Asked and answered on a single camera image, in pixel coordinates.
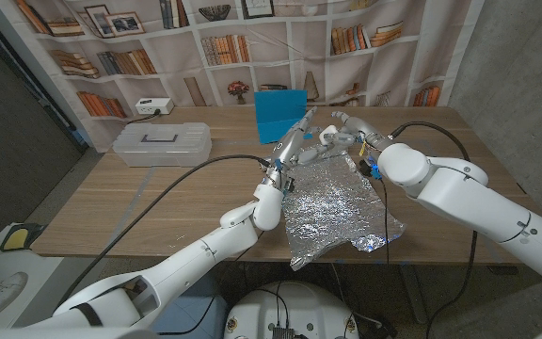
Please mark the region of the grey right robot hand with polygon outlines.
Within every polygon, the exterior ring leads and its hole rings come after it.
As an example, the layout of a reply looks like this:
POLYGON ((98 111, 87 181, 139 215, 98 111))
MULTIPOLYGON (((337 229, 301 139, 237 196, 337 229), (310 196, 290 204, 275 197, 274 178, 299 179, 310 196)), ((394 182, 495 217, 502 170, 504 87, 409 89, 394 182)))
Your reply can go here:
POLYGON ((358 142, 383 152, 393 144, 392 140, 383 136, 375 127, 361 118, 349 116, 342 111, 333 111, 331 116, 340 119, 343 127, 338 129, 335 125, 329 125, 323 130, 319 136, 323 145, 351 146, 358 142))

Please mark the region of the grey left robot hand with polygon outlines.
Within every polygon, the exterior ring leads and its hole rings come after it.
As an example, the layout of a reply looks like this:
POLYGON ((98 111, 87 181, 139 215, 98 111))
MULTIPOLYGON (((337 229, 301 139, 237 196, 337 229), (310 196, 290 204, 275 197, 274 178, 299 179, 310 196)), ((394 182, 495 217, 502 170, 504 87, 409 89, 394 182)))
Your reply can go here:
POLYGON ((267 166, 262 184, 272 186, 282 191, 288 179, 287 172, 297 165, 304 165, 325 153, 329 147, 321 143, 313 145, 304 151, 302 144, 304 136, 310 132, 309 125, 317 106, 308 110, 305 116, 296 122, 275 146, 270 164, 267 166))

